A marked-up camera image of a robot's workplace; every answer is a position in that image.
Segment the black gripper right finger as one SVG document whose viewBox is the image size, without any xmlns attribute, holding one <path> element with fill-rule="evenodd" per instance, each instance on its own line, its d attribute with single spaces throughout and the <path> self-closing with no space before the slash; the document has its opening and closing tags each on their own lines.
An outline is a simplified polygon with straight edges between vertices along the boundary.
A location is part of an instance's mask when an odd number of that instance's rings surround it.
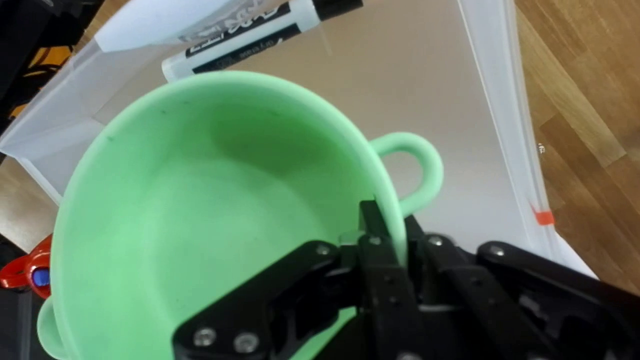
<svg viewBox="0 0 640 360">
<path fill-rule="evenodd" d="M 503 286 L 441 233 L 427 233 L 414 215 L 407 273 L 436 360 L 552 360 L 554 346 Z"/>
</svg>

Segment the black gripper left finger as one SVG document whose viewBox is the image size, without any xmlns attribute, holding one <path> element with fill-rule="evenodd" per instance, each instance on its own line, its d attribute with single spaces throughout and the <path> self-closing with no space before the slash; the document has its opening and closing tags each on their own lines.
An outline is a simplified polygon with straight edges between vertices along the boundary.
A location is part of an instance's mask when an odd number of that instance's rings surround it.
<svg viewBox="0 0 640 360">
<path fill-rule="evenodd" d="M 416 296 L 400 266 L 386 222 L 373 200 L 359 204 L 358 263 L 368 346 L 373 360 L 423 360 Z"/>
</svg>

